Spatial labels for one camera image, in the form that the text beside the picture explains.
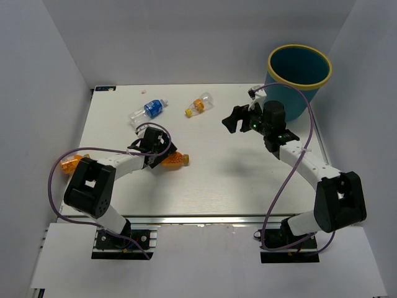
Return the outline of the orange bottle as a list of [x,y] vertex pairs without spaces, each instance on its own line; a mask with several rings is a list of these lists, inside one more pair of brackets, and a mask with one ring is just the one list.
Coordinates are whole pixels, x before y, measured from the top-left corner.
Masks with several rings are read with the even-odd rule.
[[166,159],[161,162],[161,166],[169,169],[177,169],[182,166],[188,166],[190,163],[189,155],[180,152],[170,154]]
[[89,154],[68,156],[60,161],[60,167],[64,174],[73,174],[80,160],[89,157]]

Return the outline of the blue label clear bottle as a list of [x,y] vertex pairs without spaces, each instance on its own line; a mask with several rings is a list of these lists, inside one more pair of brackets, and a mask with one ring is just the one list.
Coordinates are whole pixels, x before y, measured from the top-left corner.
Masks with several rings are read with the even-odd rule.
[[140,124],[149,122],[151,119],[161,114],[164,108],[167,106],[167,99],[154,99],[148,102],[128,116],[130,125],[136,128]]

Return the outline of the yellow cap clear bottle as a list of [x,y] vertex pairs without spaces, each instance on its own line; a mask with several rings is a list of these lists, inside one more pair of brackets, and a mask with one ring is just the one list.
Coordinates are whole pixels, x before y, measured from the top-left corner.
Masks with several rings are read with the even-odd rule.
[[213,106],[214,103],[212,95],[210,93],[203,93],[185,110],[185,115],[190,118],[213,108]]

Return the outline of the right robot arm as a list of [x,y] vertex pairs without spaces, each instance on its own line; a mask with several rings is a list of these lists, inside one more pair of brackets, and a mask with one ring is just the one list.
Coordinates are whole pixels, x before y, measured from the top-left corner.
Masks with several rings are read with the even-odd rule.
[[280,239],[285,246],[297,246],[306,234],[331,233],[367,218],[359,175],[353,171],[343,173],[306,149],[298,136],[286,128],[282,103],[236,106],[222,123],[235,133],[239,121],[241,132],[253,130],[261,134],[266,149],[294,168],[315,191],[313,210],[284,220]]

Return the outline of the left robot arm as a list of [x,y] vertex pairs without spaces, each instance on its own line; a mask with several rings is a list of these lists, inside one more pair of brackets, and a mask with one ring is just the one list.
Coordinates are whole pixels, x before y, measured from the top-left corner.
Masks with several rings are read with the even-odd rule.
[[119,248],[131,240],[130,222],[112,206],[116,180],[147,167],[154,168],[177,150],[169,132],[154,123],[144,124],[138,139],[124,151],[115,150],[101,160],[84,157],[79,161],[66,188],[63,202],[87,216],[110,234]]

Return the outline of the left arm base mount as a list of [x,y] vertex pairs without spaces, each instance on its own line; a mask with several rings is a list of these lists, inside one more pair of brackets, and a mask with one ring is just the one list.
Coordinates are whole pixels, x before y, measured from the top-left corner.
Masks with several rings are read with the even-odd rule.
[[130,238],[141,246],[149,258],[135,243],[111,236],[103,230],[98,230],[96,233],[91,258],[93,260],[150,260],[156,247],[157,231],[133,229]]

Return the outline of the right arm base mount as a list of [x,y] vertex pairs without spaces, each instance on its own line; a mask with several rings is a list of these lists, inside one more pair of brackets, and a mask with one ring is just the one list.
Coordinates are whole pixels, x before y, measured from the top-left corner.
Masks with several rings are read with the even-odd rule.
[[319,263],[317,242],[314,236],[303,239],[306,235],[294,236],[287,223],[281,221],[279,228],[267,228],[265,232],[257,230],[253,238],[261,241],[264,234],[264,244],[260,245],[262,264],[298,264]]

